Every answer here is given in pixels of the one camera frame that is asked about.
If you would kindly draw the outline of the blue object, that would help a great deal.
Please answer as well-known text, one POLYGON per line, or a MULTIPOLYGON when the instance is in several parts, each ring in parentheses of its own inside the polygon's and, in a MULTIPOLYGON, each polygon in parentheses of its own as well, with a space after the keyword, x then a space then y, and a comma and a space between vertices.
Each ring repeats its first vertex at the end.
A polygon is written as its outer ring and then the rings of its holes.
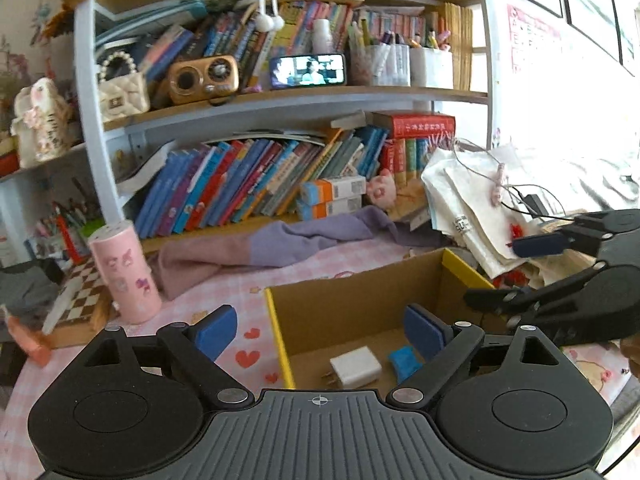
POLYGON ((410 346, 390 352, 388 360, 392 364, 398 385, 416 374, 423 366, 410 346))

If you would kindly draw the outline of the white charger plug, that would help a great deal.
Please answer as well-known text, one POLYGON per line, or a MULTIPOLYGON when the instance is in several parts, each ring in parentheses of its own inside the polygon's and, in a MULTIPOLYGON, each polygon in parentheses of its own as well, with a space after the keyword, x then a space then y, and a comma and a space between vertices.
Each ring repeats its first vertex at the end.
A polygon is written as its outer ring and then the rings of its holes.
POLYGON ((383 367, 368 346, 329 359, 331 369, 322 379, 332 387, 354 390, 376 382, 383 367))

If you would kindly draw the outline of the pink purple cloth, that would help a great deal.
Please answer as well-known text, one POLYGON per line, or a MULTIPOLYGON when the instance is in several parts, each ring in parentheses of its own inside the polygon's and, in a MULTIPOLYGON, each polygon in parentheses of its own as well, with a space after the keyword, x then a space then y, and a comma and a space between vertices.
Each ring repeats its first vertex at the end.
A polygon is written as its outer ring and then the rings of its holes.
POLYGON ((172 240, 150 255, 148 263, 158 290, 174 300, 224 269, 284 268, 342 243, 373 240, 383 232, 402 247, 437 249, 451 244, 429 223, 411 231, 381 209, 367 206, 318 220, 270 222, 250 233, 172 240))

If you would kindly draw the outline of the wooden chess board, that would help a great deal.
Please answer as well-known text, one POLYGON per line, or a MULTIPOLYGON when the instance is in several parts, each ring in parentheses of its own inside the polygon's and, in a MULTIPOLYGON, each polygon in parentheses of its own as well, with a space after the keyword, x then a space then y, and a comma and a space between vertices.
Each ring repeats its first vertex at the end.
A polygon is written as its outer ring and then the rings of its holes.
POLYGON ((93 258, 74 266, 58 295, 64 309, 46 323, 44 339, 52 349, 83 346, 104 329, 113 317, 112 295, 93 258))

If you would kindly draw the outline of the white tote bag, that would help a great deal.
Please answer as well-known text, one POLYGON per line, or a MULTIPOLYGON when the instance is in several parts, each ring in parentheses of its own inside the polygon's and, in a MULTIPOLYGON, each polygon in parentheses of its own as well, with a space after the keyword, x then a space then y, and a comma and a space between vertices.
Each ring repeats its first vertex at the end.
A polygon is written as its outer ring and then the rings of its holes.
POLYGON ((524 262, 510 247, 511 226, 518 224, 527 235, 539 233, 541 226, 539 220, 515 212, 507 192, 501 193, 499 205, 491 203, 491 179, 499 162, 506 165, 506 184, 525 184, 532 175, 510 148, 489 153, 438 148, 421 174, 433 228, 468 248, 490 278, 524 262))

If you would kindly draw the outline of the yellow cardboard box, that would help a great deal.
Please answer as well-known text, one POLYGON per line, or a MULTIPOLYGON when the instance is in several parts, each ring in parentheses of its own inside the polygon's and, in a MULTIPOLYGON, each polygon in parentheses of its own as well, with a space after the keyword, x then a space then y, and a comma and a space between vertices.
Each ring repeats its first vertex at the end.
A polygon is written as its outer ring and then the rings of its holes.
POLYGON ((476 312, 463 301, 469 288, 491 287, 455 252, 442 248, 347 278, 267 289, 283 383, 289 389, 326 388, 329 359, 367 346, 383 367, 373 385, 389 392, 395 374, 387 356, 408 344, 405 307, 418 304, 448 324, 469 321, 503 334, 502 318, 476 312))

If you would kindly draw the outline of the pink cylinder container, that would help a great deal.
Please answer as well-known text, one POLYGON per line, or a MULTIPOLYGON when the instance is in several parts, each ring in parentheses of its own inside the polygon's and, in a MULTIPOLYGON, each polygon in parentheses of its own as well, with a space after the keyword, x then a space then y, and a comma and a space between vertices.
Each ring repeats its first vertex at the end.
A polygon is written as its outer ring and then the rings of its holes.
POLYGON ((88 239, 96 268, 110 291, 115 309, 128 324, 154 318, 163 300, 130 220, 101 226, 88 239))

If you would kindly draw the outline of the red figurine pen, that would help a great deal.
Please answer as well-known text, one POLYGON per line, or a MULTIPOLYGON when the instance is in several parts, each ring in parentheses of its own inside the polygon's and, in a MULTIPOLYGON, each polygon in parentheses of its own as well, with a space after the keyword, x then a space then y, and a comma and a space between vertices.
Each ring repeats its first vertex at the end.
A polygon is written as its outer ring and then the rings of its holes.
POLYGON ((65 248, 67 250, 68 255, 70 256, 70 260, 73 261, 73 264, 81 264, 82 263, 82 258, 79 255, 79 252, 76 248, 76 246, 74 245, 74 242, 72 240, 72 237, 70 236, 70 231, 68 230, 68 227, 66 226, 66 222, 64 220, 64 217, 62 214, 57 214, 55 216, 56 219, 56 224, 58 225, 58 229, 60 230, 60 233, 62 235, 62 239, 65 245, 65 248))

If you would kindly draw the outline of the orange pink bottle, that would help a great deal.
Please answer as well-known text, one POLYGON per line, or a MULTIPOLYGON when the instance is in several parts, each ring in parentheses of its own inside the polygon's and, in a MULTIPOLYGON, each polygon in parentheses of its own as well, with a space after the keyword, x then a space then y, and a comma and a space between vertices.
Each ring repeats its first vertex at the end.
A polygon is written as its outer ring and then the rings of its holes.
POLYGON ((2 304, 1 313, 9 334, 15 343, 32 359, 38 366, 45 367, 51 361, 51 349, 40 333, 34 332, 24 325, 16 316, 11 314, 8 308, 2 304))

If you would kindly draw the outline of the pink pig plush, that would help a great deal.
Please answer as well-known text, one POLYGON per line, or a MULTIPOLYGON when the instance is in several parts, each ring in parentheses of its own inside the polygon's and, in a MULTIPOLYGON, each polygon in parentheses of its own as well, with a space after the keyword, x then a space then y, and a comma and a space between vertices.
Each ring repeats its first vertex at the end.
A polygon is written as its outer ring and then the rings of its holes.
POLYGON ((390 170, 383 169, 367 183, 367 198, 372 205, 383 210, 394 206, 397 190, 394 175, 390 170))

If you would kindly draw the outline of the orange white box lower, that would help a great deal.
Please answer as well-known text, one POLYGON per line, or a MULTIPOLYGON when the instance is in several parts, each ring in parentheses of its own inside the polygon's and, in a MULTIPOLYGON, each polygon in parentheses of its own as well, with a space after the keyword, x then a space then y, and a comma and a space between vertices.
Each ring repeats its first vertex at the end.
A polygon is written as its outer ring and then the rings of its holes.
POLYGON ((310 206, 303 200, 296 200, 296 211, 298 218, 302 221, 310 221, 334 217, 338 214, 352 214, 362 207, 362 198, 355 196, 343 198, 342 200, 332 200, 323 204, 310 206))

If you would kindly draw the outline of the orange white box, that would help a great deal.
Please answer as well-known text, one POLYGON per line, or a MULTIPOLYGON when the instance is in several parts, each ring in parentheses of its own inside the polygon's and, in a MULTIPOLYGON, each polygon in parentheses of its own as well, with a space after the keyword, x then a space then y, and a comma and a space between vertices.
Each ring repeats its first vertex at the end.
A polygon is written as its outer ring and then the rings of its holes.
POLYGON ((308 206, 316 206, 363 195, 366 188, 366 178, 361 176, 319 179, 300 187, 300 199, 308 206))
POLYGON ((362 198, 355 196, 343 198, 342 200, 332 200, 323 204, 310 206, 303 200, 296 200, 296 211, 298 218, 302 221, 310 221, 334 217, 338 214, 352 214, 362 207, 362 198))

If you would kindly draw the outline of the grey clothing pile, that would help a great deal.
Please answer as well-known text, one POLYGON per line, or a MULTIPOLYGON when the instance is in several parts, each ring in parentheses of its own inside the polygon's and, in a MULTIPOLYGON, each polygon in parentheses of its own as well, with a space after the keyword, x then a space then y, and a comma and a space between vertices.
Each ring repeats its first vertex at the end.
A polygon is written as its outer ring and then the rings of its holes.
POLYGON ((1 270, 1 303, 30 328, 40 328, 58 298, 64 272, 53 259, 38 259, 1 270))

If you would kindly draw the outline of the orange white box upper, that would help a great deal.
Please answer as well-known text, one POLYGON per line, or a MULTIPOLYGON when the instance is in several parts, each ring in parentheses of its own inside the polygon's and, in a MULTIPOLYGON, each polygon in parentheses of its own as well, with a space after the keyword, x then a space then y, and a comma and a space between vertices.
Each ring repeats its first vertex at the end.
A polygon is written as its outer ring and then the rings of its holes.
POLYGON ((363 195, 366 188, 366 178, 361 176, 319 179, 300 187, 300 199, 308 206, 316 206, 363 195))

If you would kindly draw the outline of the red thick dictionary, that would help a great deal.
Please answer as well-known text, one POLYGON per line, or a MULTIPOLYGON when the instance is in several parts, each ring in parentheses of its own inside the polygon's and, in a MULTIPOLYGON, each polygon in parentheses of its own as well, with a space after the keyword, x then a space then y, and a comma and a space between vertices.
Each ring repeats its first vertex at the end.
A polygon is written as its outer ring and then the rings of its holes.
POLYGON ((437 113, 371 112, 368 123, 388 130, 392 139, 422 139, 440 134, 456 134, 456 118, 437 113))

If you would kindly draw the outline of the white quilted handbag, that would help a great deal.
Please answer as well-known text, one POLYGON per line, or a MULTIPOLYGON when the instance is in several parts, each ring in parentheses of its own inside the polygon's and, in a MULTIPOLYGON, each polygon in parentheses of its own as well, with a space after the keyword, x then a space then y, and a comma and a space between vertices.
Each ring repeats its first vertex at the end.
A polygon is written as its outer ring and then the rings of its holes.
POLYGON ((98 90, 102 122, 144 114, 150 109, 145 78, 138 71, 134 58, 125 51, 116 51, 102 62, 98 90), (108 78, 108 70, 116 60, 122 61, 128 73, 108 78))

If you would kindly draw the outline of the white rabbit figurine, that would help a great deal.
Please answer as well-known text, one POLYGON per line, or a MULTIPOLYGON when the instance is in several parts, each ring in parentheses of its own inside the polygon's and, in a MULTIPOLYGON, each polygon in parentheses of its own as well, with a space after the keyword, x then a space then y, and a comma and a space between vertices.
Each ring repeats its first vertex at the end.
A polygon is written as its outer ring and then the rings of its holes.
POLYGON ((22 169, 59 158, 72 147, 68 134, 70 106, 50 78, 42 77, 23 88, 14 99, 11 136, 17 140, 22 169))

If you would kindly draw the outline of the gold retro radio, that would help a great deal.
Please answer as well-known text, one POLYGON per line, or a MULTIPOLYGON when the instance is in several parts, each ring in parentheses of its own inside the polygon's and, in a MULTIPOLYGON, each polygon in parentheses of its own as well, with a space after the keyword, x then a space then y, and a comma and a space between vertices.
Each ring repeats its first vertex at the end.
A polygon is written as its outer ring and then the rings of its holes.
POLYGON ((238 63, 231 55, 174 63, 167 78, 169 96, 176 105, 228 98, 240 85, 238 63))

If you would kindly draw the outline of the smartphone showing video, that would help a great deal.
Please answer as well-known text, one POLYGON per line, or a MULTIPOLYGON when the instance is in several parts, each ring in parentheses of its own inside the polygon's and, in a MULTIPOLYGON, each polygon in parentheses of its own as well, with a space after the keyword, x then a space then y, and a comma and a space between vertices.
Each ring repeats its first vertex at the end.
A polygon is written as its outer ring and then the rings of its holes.
POLYGON ((345 58, 339 53, 272 58, 269 70, 272 90, 346 84, 345 58))

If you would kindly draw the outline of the white shelf post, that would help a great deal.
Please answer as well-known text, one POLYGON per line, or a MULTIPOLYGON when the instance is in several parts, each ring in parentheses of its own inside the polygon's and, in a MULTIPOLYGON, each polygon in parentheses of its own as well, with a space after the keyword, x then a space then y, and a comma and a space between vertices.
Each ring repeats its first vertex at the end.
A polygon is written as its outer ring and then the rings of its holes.
POLYGON ((124 129, 104 131, 98 89, 96 2, 86 0, 74 13, 74 67, 79 116, 88 161, 103 218, 114 223, 125 218, 116 181, 134 166, 124 129))

